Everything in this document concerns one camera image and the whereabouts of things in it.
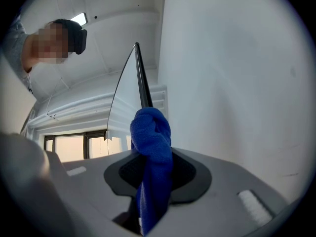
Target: rectangular light fixture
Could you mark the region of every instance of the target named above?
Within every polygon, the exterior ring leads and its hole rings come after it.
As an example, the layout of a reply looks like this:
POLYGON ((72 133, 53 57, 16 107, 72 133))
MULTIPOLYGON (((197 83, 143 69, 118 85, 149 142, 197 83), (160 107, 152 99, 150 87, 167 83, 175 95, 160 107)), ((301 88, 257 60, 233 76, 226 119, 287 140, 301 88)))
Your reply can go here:
POLYGON ((71 20, 72 21, 76 21, 81 26, 85 25, 88 22, 87 21, 87 16, 85 15, 85 13, 80 13, 78 16, 72 18, 71 20))

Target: blue towel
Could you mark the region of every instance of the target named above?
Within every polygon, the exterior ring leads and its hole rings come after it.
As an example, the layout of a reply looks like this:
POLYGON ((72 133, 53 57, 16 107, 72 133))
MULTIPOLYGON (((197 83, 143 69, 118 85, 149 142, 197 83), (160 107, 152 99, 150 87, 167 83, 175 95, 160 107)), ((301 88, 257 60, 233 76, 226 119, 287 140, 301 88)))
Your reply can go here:
POLYGON ((143 182, 137 191, 137 206, 146 235, 164 215, 171 193, 171 131, 156 108, 140 109, 130 125, 132 149, 147 157, 143 182))

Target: neck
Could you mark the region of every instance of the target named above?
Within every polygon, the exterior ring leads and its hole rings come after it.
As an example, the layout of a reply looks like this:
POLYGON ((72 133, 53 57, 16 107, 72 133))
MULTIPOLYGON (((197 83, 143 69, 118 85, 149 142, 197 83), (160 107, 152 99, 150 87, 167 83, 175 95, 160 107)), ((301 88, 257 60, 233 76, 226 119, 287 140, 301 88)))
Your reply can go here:
POLYGON ((37 36, 35 34, 28 35, 24 41, 22 54, 21 54, 21 61, 22 67, 25 72, 29 73, 33 66, 35 66, 39 62, 38 52, 35 51, 37 36))

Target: window frame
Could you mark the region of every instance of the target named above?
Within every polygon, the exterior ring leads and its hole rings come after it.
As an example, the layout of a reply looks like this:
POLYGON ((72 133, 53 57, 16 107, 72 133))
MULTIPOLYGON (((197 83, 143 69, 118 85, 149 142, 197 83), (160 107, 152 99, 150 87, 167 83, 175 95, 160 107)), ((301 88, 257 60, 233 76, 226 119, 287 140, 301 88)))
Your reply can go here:
POLYGON ((53 152, 56 149, 56 137, 70 137, 70 136, 78 136, 83 135, 83 159, 90 159, 89 153, 89 139, 92 138, 104 138, 107 139, 107 130, 97 130, 91 132, 81 132, 81 133, 68 133, 68 134, 60 134, 60 135, 45 135, 44 137, 44 150, 46 150, 46 143, 49 140, 53 141, 53 152))

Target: gray shirt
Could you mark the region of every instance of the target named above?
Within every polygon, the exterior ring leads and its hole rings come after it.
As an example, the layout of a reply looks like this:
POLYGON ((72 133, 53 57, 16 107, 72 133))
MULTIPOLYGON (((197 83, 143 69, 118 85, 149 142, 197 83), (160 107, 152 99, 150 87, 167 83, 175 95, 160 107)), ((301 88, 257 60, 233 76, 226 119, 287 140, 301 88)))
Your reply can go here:
POLYGON ((27 89, 33 93, 30 75, 23 69, 21 61, 23 44, 27 36, 28 34, 25 32, 20 16, 18 16, 9 27, 3 39, 2 48, 5 57, 18 78, 23 82, 27 89))

